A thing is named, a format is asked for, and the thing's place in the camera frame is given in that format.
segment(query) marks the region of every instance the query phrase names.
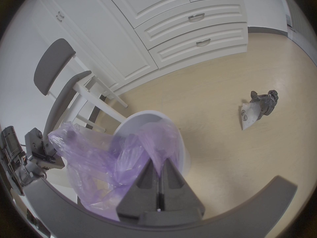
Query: door handle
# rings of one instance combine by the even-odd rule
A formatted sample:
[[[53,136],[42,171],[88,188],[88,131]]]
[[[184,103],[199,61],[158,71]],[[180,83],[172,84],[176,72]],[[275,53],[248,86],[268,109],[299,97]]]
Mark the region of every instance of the door handle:
[[[58,15],[61,16],[61,18],[65,18],[60,11],[58,12]]]
[[[196,14],[196,15],[193,15],[193,16],[189,16],[188,20],[195,19],[195,18],[198,18],[198,17],[201,17],[201,19],[203,19],[205,17],[205,14],[204,13],[200,13],[200,14]]]
[[[202,41],[202,42],[196,42],[196,44],[198,45],[198,44],[202,44],[202,43],[205,43],[205,42],[210,42],[210,38],[207,39],[207,40],[204,40],[204,41]]]
[[[61,22],[61,19],[59,19],[57,15],[56,15],[56,18],[58,19],[59,22]]]

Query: beige floor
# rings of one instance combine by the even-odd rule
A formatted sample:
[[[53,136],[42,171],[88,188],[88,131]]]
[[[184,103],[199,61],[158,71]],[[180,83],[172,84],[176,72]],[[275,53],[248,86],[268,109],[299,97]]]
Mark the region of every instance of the beige floor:
[[[272,114],[241,130],[240,108],[250,92],[275,89]],[[206,207],[205,218],[241,204],[274,176],[298,185],[287,212],[267,237],[296,216],[317,181],[317,68],[287,37],[249,34],[248,52],[202,62],[121,95],[129,116],[153,109],[178,126],[192,158],[188,184]],[[100,113],[97,123],[119,125]]]

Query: plastic bag on floor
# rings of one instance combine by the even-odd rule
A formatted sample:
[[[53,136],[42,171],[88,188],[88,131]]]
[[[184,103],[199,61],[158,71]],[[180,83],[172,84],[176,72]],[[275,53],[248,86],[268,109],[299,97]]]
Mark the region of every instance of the plastic bag on floor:
[[[57,154],[67,160],[69,182],[82,205],[119,220],[116,207],[149,157],[158,174],[165,159],[178,167],[177,127],[168,120],[150,122],[127,138],[112,136],[71,122],[49,134]]]

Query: drawer handle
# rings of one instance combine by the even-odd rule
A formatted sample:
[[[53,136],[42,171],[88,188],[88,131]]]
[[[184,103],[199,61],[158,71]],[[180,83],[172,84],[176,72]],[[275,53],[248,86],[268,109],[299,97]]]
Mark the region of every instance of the drawer handle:
[[[196,14],[193,16],[189,16],[188,19],[191,20],[192,18],[198,18],[198,17],[202,17],[201,19],[203,19],[205,17],[204,13],[200,13],[200,14]]]
[[[65,17],[61,14],[60,11],[58,12],[58,15],[61,16],[62,18],[65,18]]]
[[[205,42],[210,42],[210,38],[208,40],[204,40],[202,42],[196,42],[196,44],[198,45],[198,44],[202,44],[202,43],[205,43]]]
[[[61,19],[59,19],[57,15],[56,15],[56,18],[58,19],[59,22],[61,22]]]

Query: white bucket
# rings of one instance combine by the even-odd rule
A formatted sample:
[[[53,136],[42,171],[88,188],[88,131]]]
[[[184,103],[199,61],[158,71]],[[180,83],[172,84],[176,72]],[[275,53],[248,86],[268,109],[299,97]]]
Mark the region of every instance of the white bucket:
[[[125,119],[114,132],[114,135],[127,137],[129,134],[136,133],[137,130],[148,122],[156,122],[161,119],[171,119],[161,112],[154,110],[145,110],[135,113]],[[186,176],[191,168],[191,157],[185,148],[182,135],[179,132],[179,171],[182,176]]]

